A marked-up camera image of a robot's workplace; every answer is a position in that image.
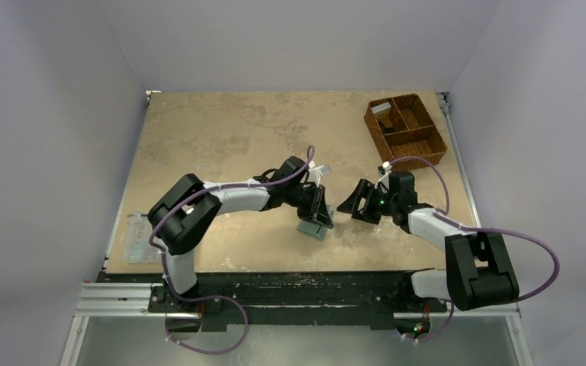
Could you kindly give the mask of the brown woven divided basket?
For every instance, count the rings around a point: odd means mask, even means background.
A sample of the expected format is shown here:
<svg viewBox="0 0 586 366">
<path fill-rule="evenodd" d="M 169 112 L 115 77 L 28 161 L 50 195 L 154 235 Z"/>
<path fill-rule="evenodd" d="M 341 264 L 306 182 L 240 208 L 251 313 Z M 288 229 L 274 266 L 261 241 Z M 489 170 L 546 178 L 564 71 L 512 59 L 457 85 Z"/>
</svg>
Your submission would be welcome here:
<svg viewBox="0 0 586 366">
<path fill-rule="evenodd" d="M 392 108 L 385 118 L 376 118 L 371 106 L 388 101 Z M 409 156 L 395 163 L 395 171 L 411 171 L 437 165 L 448 147 L 425 104 L 416 93 L 381 98 L 367 104 L 364 122 L 383 162 Z"/>
</svg>

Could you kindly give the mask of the green card holder wallet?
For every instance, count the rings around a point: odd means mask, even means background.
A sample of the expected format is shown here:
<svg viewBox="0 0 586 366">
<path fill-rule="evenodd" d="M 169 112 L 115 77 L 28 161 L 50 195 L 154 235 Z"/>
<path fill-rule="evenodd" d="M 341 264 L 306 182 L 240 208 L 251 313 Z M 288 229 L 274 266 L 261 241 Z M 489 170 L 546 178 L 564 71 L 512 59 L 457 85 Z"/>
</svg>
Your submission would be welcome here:
<svg viewBox="0 0 586 366">
<path fill-rule="evenodd" d="M 330 214 L 332 215 L 332 219 L 333 219 L 334 210 L 330 205 L 327 205 L 327 206 L 329 208 Z M 328 230 L 328 229 L 324 229 L 324 228 L 318 228 L 315 225 L 311 225 L 309 223 L 306 223 L 305 220 L 308 217 L 310 217 L 312 214 L 313 214 L 312 209 L 303 209 L 303 208 L 297 209 L 297 215 L 301 221 L 297 226 L 297 231 L 306 235 L 306 236 L 311 237 L 312 239 L 316 239 L 318 241 L 323 241 L 331 229 Z"/>
</svg>

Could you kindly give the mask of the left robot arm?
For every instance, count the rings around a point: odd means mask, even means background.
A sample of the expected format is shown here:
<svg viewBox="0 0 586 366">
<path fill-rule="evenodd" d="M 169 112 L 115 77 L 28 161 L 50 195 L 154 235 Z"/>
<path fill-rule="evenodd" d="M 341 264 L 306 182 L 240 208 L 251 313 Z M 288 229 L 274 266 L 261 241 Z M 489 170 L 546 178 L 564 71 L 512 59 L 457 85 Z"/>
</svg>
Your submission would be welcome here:
<svg viewBox="0 0 586 366">
<path fill-rule="evenodd" d="M 287 204 L 296 209 L 299 231 L 323 239 L 333 220 L 320 181 L 330 172 L 328 165 L 291 156 L 279 168 L 245 181 L 215 183 L 194 174 L 182 176 L 147 214 L 153 229 L 150 245 L 161 251 L 163 280 L 171 287 L 168 303 L 179 312 L 195 306 L 195 248 L 220 215 Z"/>
</svg>

